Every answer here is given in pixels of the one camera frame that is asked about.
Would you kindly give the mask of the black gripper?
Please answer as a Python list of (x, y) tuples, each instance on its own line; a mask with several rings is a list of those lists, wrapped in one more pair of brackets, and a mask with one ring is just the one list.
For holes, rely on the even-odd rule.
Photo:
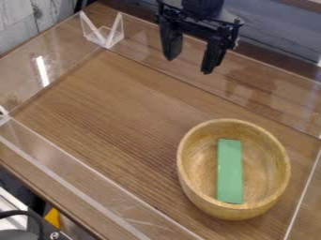
[(220, 65), (229, 44), (238, 40), (242, 19), (229, 12), (225, 0), (156, 0), (159, 32), (164, 57), (171, 61), (182, 52), (183, 33), (208, 39), (200, 71), (211, 74)]

